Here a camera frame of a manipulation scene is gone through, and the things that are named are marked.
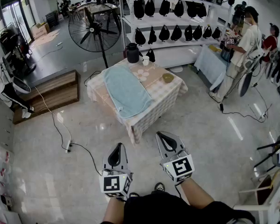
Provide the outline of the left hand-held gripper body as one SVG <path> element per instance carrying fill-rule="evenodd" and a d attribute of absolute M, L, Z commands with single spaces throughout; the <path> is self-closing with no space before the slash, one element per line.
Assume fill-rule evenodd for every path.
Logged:
<path fill-rule="evenodd" d="M 109 198 L 125 198 L 128 196 L 133 173 L 124 165 L 117 167 L 103 165 L 99 177 L 100 189 Z"/>

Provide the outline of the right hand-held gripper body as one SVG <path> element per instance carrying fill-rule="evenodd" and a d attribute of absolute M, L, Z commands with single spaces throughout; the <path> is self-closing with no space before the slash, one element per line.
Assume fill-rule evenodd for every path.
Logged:
<path fill-rule="evenodd" d="M 186 148 L 171 157 L 162 159 L 160 165 L 175 186 L 190 178 L 195 171 L 192 156 Z"/>

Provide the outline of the light blue towel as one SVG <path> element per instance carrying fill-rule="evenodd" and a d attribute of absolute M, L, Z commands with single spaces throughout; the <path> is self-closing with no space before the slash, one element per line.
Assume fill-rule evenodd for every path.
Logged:
<path fill-rule="evenodd" d="M 126 64 L 103 71 L 104 83 L 121 118 L 128 119 L 145 111 L 153 99 Z"/>

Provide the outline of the person's right forearm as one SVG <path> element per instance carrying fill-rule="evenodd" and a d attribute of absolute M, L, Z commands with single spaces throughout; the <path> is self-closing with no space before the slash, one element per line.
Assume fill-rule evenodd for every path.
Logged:
<path fill-rule="evenodd" d="M 198 209 L 203 209 L 212 202 L 214 199 L 201 188 L 192 178 L 184 180 L 180 184 L 189 204 Z"/>

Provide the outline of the grey shoulder pack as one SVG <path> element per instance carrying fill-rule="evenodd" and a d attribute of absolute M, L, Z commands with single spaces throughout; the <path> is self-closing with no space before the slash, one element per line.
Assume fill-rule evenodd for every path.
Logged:
<path fill-rule="evenodd" d="M 231 220 L 229 220 L 227 223 L 225 224 L 255 224 L 254 219 L 250 219 L 250 218 L 233 218 Z"/>

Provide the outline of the wooden step platform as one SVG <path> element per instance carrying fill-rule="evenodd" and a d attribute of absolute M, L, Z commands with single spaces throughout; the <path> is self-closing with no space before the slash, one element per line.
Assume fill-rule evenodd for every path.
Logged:
<path fill-rule="evenodd" d="M 34 107 L 30 118 L 79 101 L 79 74 L 76 70 L 62 74 L 20 96 Z"/>

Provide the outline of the wooden chair brown seat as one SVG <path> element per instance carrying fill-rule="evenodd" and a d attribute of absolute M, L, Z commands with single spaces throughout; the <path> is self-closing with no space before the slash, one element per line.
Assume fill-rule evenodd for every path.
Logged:
<path fill-rule="evenodd" d="M 235 210 L 244 210 L 249 212 L 257 212 L 259 217 L 259 224 L 268 224 L 268 212 L 270 210 L 270 201 L 276 192 L 276 189 L 280 186 L 280 168 L 268 175 L 262 176 L 263 180 L 260 181 L 259 186 L 256 189 L 243 190 L 240 194 L 254 193 L 256 203 L 255 204 L 243 204 L 235 205 Z"/>

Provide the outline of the grey round pad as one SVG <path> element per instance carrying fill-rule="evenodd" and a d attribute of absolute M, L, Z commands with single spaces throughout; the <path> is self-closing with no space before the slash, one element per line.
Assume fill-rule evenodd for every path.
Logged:
<path fill-rule="evenodd" d="M 16 76 L 12 78 L 12 83 L 14 89 L 20 93 L 29 94 L 31 92 L 31 88 L 24 81 L 22 81 Z"/>
<path fill-rule="evenodd" d="M 251 79 L 252 79 L 252 75 L 253 75 L 253 72 L 252 71 L 249 71 L 249 72 L 246 72 L 240 79 L 239 83 L 238 83 L 238 94 L 240 97 L 243 97 L 248 88 L 250 87 L 250 82 L 251 82 Z"/>

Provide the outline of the black thermos jug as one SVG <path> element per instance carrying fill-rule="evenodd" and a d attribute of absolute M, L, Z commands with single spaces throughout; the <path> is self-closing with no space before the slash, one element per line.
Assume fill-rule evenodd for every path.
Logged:
<path fill-rule="evenodd" d="M 129 63 L 137 63 L 140 59 L 140 56 L 143 56 L 139 51 L 136 43 L 128 44 L 123 54 L 124 58 L 127 58 Z"/>

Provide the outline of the blue cooking pot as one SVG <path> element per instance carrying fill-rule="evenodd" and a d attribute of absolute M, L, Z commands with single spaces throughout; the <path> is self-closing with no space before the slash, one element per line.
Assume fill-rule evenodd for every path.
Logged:
<path fill-rule="evenodd" d="M 232 49 L 226 48 L 226 46 L 225 46 L 225 41 L 224 41 L 224 40 L 222 40 L 222 41 L 220 42 L 220 49 L 222 50 L 220 56 L 221 56 L 225 61 L 230 62 L 230 61 L 231 61 L 231 58 L 232 58 L 232 56 L 233 56 L 233 50 L 232 50 Z"/>

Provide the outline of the white locker cabinet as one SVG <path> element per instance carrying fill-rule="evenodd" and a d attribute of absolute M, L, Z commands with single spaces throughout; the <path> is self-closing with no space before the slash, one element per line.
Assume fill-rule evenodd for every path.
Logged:
<path fill-rule="evenodd" d="M 0 146 L 13 151 L 14 112 L 0 99 Z"/>

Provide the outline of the row of black bags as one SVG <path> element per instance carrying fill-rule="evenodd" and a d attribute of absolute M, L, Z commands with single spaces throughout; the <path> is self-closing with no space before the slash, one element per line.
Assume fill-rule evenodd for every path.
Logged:
<path fill-rule="evenodd" d="M 218 14 L 230 16 L 235 0 L 129 0 L 126 36 L 140 50 L 195 48 L 217 44 L 227 29 Z"/>

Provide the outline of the small black standing fan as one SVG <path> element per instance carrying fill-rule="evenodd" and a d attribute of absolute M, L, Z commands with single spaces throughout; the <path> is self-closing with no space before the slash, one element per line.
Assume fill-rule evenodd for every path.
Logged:
<path fill-rule="evenodd" d="M 32 50 L 22 34 L 22 28 L 23 25 L 19 22 L 11 22 L 6 25 L 0 30 L 0 43 L 13 73 L 25 77 L 36 69 L 36 64 L 28 62 Z"/>

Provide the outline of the glass entrance door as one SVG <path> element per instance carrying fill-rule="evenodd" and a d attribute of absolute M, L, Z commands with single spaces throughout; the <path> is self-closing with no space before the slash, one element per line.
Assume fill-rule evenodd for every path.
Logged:
<path fill-rule="evenodd" d="M 11 23 L 20 29 L 28 43 L 34 40 L 31 28 L 35 18 L 29 0 L 0 0 L 0 33 Z"/>

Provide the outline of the large black pedestal fan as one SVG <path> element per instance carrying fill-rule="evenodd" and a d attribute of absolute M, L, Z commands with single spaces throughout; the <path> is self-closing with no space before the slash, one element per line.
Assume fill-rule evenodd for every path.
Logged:
<path fill-rule="evenodd" d="M 114 19 L 111 16 L 108 17 L 107 14 L 96 14 L 95 20 L 93 20 L 87 8 L 84 11 L 89 23 L 86 23 L 83 19 L 84 13 L 81 6 L 77 7 L 70 15 L 68 24 L 70 37 L 83 50 L 101 53 L 105 67 L 108 68 L 105 51 L 117 43 L 121 37 L 122 29 L 119 30 Z"/>

